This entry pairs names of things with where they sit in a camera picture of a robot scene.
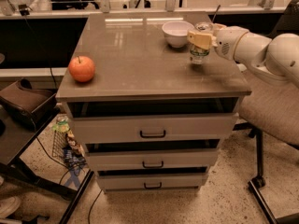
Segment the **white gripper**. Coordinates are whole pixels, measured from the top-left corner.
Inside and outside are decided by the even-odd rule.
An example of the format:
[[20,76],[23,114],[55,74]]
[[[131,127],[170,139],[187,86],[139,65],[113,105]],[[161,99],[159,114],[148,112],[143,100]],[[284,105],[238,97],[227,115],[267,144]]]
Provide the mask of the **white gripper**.
[[[237,46],[249,30],[238,26],[225,27],[224,24],[220,23],[214,23],[213,28],[217,32],[216,53],[224,59],[236,61]],[[212,34],[190,30],[187,34],[187,39],[200,49],[209,50],[213,47],[214,36]]]

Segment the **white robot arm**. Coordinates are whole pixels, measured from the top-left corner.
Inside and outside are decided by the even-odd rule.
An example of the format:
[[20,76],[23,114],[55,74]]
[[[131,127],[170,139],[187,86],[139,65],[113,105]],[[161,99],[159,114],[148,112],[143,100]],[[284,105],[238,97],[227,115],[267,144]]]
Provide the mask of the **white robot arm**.
[[214,49],[220,57],[243,64],[264,82],[291,82],[299,87],[298,35],[269,38],[239,26],[203,22],[188,31],[187,39],[195,46],[197,57],[205,57]]

